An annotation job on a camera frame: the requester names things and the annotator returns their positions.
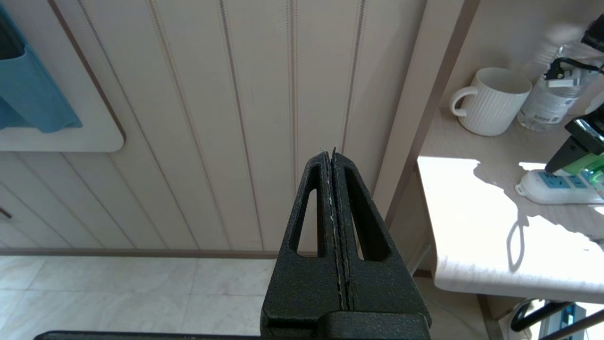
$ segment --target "beadboard wall panel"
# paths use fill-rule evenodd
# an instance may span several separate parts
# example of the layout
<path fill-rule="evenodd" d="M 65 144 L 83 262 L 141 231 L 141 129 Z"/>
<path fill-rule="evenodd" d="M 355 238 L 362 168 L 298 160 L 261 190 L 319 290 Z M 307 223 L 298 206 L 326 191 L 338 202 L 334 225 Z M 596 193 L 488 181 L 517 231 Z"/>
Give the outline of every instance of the beadboard wall panel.
<path fill-rule="evenodd" d="M 375 186 L 425 1 L 50 5 L 126 143 L 0 154 L 0 206 L 19 217 L 0 246 L 274 252 L 321 149 Z M 300 251 L 315 226 L 312 197 Z"/>

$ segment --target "wooden desk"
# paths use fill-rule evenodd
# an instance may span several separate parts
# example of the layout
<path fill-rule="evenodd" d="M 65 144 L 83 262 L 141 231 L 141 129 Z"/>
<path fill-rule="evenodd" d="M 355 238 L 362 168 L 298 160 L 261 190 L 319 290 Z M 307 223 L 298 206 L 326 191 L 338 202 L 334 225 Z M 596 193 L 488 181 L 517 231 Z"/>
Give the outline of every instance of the wooden desk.
<path fill-rule="evenodd" d="M 447 109 L 436 114 L 417 167 L 437 287 L 604 303 L 604 206 L 543 206 L 513 188 L 567 137 L 563 125 L 540 134 L 516 121 L 501 136 L 482 137 Z"/>

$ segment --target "blue towel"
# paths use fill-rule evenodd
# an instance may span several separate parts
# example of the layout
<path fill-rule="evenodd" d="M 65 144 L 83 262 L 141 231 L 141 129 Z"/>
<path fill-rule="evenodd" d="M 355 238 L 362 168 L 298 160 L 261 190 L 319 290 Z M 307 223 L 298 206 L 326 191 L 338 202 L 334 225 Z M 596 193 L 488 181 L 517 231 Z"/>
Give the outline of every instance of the blue towel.
<path fill-rule="evenodd" d="M 0 15 L 16 30 L 1 5 Z M 0 129 L 30 126 L 51 133 L 81 128 L 81 121 L 34 51 L 21 32 L 17 34 L 25 45 L 24 54 L 0 60 Z"/>

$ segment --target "white mug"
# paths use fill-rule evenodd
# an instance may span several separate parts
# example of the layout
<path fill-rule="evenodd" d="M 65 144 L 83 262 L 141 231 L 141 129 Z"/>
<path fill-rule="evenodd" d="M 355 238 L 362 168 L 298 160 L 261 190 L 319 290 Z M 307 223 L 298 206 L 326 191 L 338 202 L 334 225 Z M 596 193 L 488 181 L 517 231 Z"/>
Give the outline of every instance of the white mug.
<path fill-rule="evenodd" d="M 532 87 L 526 77 L 505 68 L 482 68 L 471 86 L 453 94 L 449 109 L 469 131 L 497 136 L 510 126 Z M 465 96 L 468 98 L 456 109 L 455 104 Z"/>

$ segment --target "tile floor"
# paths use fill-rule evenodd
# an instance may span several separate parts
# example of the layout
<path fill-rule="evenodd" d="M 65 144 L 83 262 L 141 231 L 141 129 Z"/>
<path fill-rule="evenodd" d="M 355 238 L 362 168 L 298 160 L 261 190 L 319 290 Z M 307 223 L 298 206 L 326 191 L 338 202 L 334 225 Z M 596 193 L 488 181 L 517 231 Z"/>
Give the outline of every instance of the tile floor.
<path fill-rule="evenodd" d="M 274 260 L 0 257 L 0 339 L 48 330 L 258 335 Z M 417 285 L 434 340 L 487 339 L 475 295 Z"/>

